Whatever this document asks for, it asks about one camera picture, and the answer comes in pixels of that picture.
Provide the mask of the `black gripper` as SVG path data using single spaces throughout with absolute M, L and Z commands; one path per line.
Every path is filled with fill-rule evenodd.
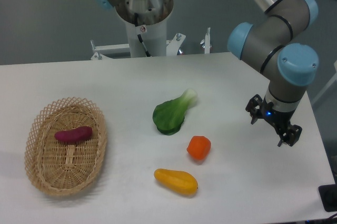
M 256 94 L 249 101 L 245 108 L 250 114 L 251 124 L 259 119 L 264 119 L 268 124 L 274 127 L 277 135 L 280 137 L 278 147 L 282 144 L 294 146 L 302 133 L 302 128 L 298 125 L 292 125 L 290 119 L 294 110 L 290 112 L 281 112 L 274 109 L 272 102 L 263 102 L 262 98 Z

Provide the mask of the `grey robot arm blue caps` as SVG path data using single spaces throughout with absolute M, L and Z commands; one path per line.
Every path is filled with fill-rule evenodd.
M 166 22 L 173 0 L 97 0 L 115 8 L 127 30 L 131 57 L 176 56 L 185 37 L 166 39 Z M 228 50 L 265 76 L 265 96 L 252 97 L 246 111 L 252 121 L 265 120 L 274 127 L 280 144 L 294 145 L 302 129 L 290 119 L 319 66 L 317 53 L 293 43 L 318 16 L 315 0 L 255 0 L 267 19 L 259 26 L 239 24 L 227 41 Z

